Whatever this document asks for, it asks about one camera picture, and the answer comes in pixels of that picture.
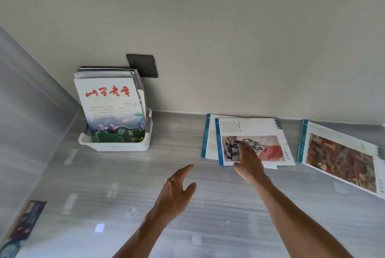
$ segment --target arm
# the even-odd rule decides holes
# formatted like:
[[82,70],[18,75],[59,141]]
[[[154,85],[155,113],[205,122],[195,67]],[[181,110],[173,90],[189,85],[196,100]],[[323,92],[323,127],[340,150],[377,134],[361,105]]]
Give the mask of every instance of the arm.
[[196,183],[191,183],[183,190],[183,180],[193,168],[194,165],[188,165],[167,179],[142,225],[113,258],[146,258],[150,255],[164,228],[184,212],[193,197]]
[[240,162],[234,163],[234,168],[257,190],[291,258],[353,258],[328,231],[273,185],[248,144],[238,146]]

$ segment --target hand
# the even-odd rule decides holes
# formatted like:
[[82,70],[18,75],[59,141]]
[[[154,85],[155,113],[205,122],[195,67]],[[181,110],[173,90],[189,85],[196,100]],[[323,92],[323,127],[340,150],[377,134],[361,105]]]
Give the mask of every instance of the hand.
[[247,143],[239,143],[238,148],[241,154],[239,156],[239,163],[234,163],[233,165],[235,171],[251,184],[269,181],[269,177],[263,170],[261,160],[252,148]]
[[195,193],[196,183],[191,183],[183,190],[183,180],[193,168],[193,164],[187,165],[167,179],[148,216],[168,224],[184,212]]

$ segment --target floor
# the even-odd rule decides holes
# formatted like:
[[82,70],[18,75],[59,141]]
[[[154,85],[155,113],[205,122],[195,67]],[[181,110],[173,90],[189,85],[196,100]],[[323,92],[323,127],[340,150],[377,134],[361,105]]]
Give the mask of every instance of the floor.
[[[166,179],[190,163],[195,168],[185,183],[196,182],[196,193],[150,257],[288,257],[254,189],[233,168],[201,158],[205,119],[154,113],[147,152],[103,153],[77,143],[85,127],[79,115],[31,195],[48,203],[18,258],[111,257],[140,225]],[[281,123],[296,158],[301,121]],[[322,124],[385,147],[382,126]],[[299,163],[266,172],[355,257],[383,257],[385,200]],[[73,207],[65,206],[68,199]]]

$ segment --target person's left arm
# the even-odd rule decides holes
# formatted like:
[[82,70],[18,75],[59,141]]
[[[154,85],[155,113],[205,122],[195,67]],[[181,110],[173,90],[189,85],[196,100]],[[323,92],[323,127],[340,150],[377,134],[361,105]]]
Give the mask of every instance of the person's left arm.
[[183,190],[183,180],[193,168],[193,164],[187,165],[167,179],[142,225],[113,258],[147,258],[150,255],[164,228],[184,212],[193,197],[196,183]]

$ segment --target person's left hand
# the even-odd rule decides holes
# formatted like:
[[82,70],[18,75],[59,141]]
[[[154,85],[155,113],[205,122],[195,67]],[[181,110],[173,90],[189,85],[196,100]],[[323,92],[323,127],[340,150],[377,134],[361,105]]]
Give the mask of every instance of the person's left hand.
[[193,168],[193,164],[187,165],[167,179],[154,207],[148,214],[150,217],[168,224],[184,212],[195,193],[196,183],[191,183],[186,190],[183,190],[183,180]]

